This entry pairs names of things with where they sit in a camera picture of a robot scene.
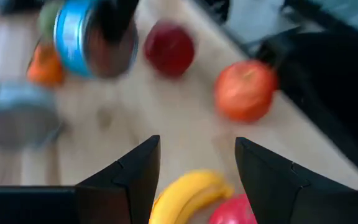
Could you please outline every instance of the red fruit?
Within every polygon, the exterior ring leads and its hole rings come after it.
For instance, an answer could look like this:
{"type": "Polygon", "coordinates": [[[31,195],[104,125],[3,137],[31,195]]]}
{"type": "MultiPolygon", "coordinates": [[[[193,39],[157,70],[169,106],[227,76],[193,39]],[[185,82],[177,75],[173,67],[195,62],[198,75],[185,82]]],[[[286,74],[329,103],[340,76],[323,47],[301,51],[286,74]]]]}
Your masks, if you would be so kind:
{"type": "Polygon", "coordinates": [[[277,88],[274,72],[262,62],[248,60],[225,68],[215,83],[215,105],[236,121],[257,121],[265,115],[277,88]]]}
{"type": "Polygon", "coordinates": [[[247,195],[229,199],[219,206],[209,219],[209,224],[257,224],[247,195]]]}
{"type": "Polygon", "coordinates": [[[194,43],[182,26],[158,21],[148,34],[144,54],[154,69],[170,78],[180,77],[195,56],[194,43]]]}

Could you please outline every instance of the blue can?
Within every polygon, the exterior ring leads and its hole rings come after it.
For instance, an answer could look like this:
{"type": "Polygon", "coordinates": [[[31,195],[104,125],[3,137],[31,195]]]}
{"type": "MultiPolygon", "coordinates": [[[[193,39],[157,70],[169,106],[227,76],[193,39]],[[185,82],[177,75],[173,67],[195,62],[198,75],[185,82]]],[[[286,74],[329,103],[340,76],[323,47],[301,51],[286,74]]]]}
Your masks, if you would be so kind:
{"type": "Polygon", "coordinates": [[[97,35],[98,28],[93,23],[98,2],[69,0],[55,19],[53,38],[62,63],[83,78],[111,78],[126,73],[137,53],[138,36],[133,20],[121,43],[108,45],[99,40],[102,37],[97,35]]]}

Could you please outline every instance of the yellow banana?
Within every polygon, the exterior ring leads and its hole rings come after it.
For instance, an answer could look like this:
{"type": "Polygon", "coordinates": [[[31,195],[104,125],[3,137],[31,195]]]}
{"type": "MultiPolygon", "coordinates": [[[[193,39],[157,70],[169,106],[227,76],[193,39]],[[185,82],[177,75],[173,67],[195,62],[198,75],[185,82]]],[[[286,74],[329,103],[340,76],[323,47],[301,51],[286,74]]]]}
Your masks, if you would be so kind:
{"type": "Polygon", "coordinates": [[[171,183],[154,202],[149,224],[185,224],[198,209],[219,198],[229,198],[233,188],[211,170],[195,170],[171,183]]]}

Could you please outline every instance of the wooden surface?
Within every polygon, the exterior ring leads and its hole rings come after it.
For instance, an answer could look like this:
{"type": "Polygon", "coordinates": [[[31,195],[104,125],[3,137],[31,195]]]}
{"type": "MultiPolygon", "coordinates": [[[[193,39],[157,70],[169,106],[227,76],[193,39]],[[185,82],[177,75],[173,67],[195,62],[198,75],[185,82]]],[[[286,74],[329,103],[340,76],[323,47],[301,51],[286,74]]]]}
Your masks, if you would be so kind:
{"type": "MultiPolygon", "coordinates": [[[[0,81],[24,78],[38,37],[36,16],[0,18],[0,81]]],[[[195,37],[198,53],[186,77],[178,82],[156,77],[141,47],[134,68],[116,82],[69,78],[56,91],[68,127],[43,150],[0,152],[0,184],[75,184],[159,134],[157,193],[200,168],[221,171],[237,193],[243,192],[234,160],[236,136],[358,189],[358,170],[282,93],[276,93],[270,113],[255,124],[219,117],[213,108],[214,79],[244,56],[188,1],[142,0],[136,15],[140,46],[159,17],[182,22],[195,37]]],[[[198,215],[196,222],[206,217],[198,215]]]]}

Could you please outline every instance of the green fruit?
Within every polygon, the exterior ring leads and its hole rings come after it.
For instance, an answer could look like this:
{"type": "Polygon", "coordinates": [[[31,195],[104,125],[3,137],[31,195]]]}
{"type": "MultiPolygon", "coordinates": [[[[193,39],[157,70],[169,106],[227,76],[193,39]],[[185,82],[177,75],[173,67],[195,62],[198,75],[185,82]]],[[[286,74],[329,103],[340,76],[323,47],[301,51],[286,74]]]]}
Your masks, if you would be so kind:
{"type": "Polygon", "coordinates": [[[55,27],[55,19],[62,8],[64,1],[55,0],[47,2],[41,9],[38,17],[38,30],[45,41],[53,41],[53,28],[55,27]]]}

